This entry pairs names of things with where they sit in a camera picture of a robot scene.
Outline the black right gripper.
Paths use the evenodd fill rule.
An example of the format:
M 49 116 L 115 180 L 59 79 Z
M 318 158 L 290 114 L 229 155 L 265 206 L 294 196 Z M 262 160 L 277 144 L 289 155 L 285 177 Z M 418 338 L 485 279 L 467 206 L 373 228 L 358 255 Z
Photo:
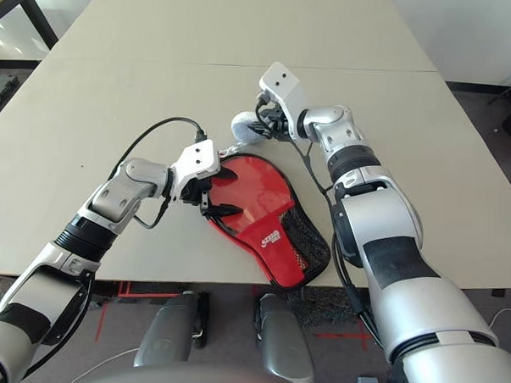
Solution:
M 255 121 L 250 124 L 253 130 L 266 139 L 290 141 L 288 119 L 279 105 L 273 108 L 263 108 L 259 114 L 262 122 Z

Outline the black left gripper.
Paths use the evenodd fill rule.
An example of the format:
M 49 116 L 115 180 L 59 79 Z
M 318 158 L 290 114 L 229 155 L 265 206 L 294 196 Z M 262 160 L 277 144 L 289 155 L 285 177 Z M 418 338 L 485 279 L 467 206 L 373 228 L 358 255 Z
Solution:
M 223 186 L 230 184 L 234 180 L 236 180 L 236 172 L 223 166 L 220 172 L 213 176 L 213 185 Z M 206 218 L 228 217 L 241 213 L 240 207 L 235 205 L 226 203 L 211 205 L 211 202 L 208 200 L 208 192 L 211 188 L 212 183 L 209 178 L 192 178 L 181 190 L 180 199 L 188 205 L 198 206 L 200 214 Z

